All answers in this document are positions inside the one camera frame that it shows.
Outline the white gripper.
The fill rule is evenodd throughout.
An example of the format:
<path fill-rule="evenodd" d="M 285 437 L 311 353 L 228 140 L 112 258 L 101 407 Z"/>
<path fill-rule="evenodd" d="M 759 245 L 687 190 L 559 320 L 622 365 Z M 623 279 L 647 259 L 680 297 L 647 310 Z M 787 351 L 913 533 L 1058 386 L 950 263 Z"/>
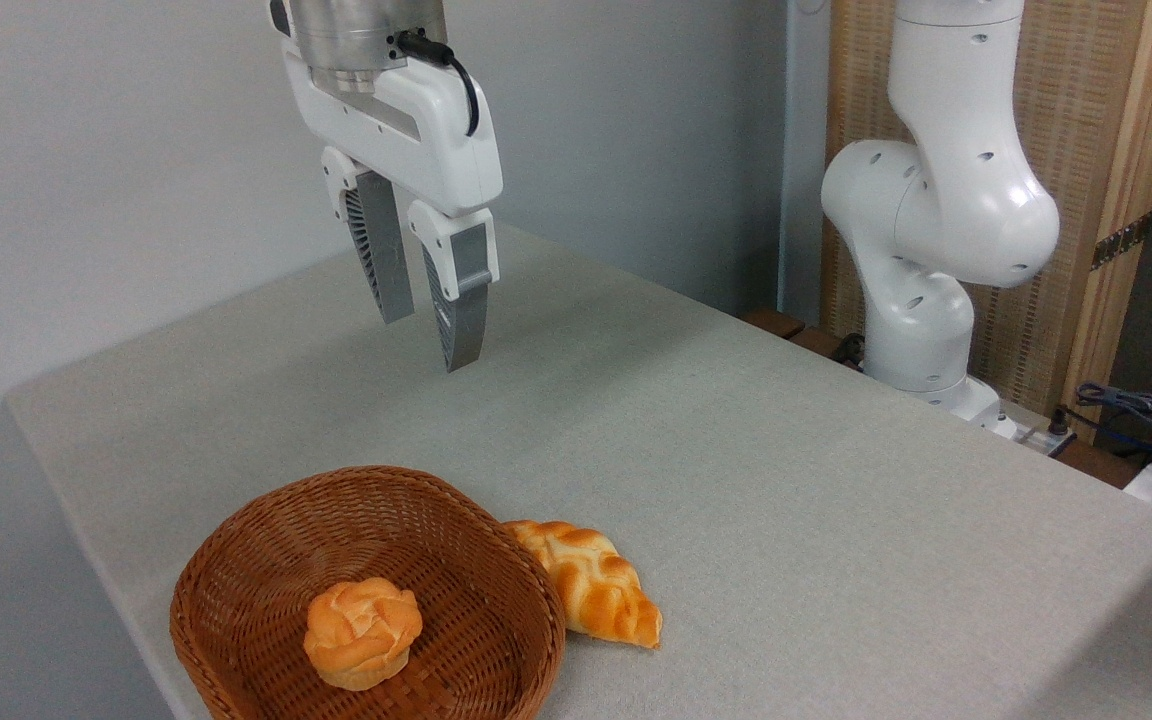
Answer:
<path fill-rule="evenodd" d="M 420 199 L 411 202 L 408 222 L 420 241 L 445 369 L 479 359 L 488 285 L 499 279 L 494 218 L 485 206 L 503 190 L 482 88 L 479 123 L 468 135 L 465 85 L 454 70 L 411 60 L 381 71 L 371 94 L 329 94 L 311 81 L 291 40 L 283 38 L 282 50 L 306 127 L 333 146 L 321 156 L 326 191 L 382 323 L 414 314 L 394 183 Z"/>

